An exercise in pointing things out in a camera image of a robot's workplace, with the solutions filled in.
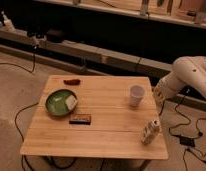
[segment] green plate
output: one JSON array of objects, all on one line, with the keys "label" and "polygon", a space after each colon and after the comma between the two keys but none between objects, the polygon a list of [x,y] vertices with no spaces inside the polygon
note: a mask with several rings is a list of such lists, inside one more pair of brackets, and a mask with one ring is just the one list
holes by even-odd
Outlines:
[{"label": "green plate", "polygon": [[72,110],[68,109],[65,102],[70,95],[77,99],[76,94],[68,89],[61,89],[50,94],[45,103],[47,111],[53,116],[65,116],[71,113]]}]

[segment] white cup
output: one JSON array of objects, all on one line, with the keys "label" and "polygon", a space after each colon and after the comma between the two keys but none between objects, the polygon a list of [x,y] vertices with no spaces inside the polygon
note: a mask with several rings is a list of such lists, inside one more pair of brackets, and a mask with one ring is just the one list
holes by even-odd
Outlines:
[{"label": "white cup", "polygon": [[137,107],[145,94],[144,88],[139,85],[134,85],[130,88],[130,99],[129,104],[132,107]]}]

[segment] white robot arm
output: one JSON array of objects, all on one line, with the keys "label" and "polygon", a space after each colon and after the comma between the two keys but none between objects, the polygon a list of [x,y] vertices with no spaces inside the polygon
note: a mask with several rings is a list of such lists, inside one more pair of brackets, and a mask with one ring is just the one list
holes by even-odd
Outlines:
[{"label": "white robot arm", "polygon": [[156,101],[174,97],[189,85],[206,99],[206,57],[180,57],[174,61],[172,71],[161,78],[154,89]]}]

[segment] wooden table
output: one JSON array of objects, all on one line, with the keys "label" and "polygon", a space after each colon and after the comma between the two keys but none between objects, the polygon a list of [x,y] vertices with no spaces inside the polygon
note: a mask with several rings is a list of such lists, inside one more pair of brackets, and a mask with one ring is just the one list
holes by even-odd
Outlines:
[{"label": "wooden table", "polygon": [[[78,78],[78,86],[64,79]],[[132,85],[145,88],[138,108],[128,105]],[[69,116],[50,117],[45,110],[48,95],[70,89],[78,97],[73,113],[91,114],[91,125],[71,125]],[[162,130],[148,146],[140,142],[144,126],[158,119],[147,77],[52,75],[37,106],[20,153],[22,155],[97,157],[118,159],[167,159]]]}]

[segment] gray floor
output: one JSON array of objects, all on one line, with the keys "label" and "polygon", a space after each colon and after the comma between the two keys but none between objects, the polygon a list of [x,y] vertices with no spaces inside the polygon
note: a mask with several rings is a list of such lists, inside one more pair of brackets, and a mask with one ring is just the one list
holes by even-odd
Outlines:
[{"label": "gray floor", "polygon": [[[7,54],[0,53],[0,62],[17,63],[26,68],[31,68],[32,63]],[[73,74],[58,70],[45,65],[37,64],[34,74],[29,74],[19,68],[1,65],[0,66],[0,171],[20,171],[20,146],[21,138],[14,126],[15,114],[21,108],[38,102],[45,82],[50,74]],[[161,117],[162,128],[169,152],[169,159],[166,161],[152,161],[148,171],[184,171],[183,150],[184,146],[179,144],[178,139],[168,134],[168,128],[179,122],[183,122],[181,116],[174,112],[176,104],[167,102]],[[18,123],[25,134],[31,121],[34,108],[21,113]],[[206,117],[206,112],[199,111],[186,106],[180,106],[179,110],[192,119],[190,126],[181,126],[174,130],[186,136],[196,136],[195,121],[197,118]],[[204,136],[196,141],[196,147],[206,151],[206,121],[199,123]],[[186,153],[185,160],[188,170],[206,171],[206,165],[198,161],[190,153]],[[50,168],[40,157],[30,156],[29,161],[36,171],[55,170]],[[58,158],[59,164],[66,164],[71,161],[69,158]],[[75,171],[98,171],[101,159],[80,158],[68,170]],[[137,170],[139,161],[136,160],[106,160],[103,171]]]}]

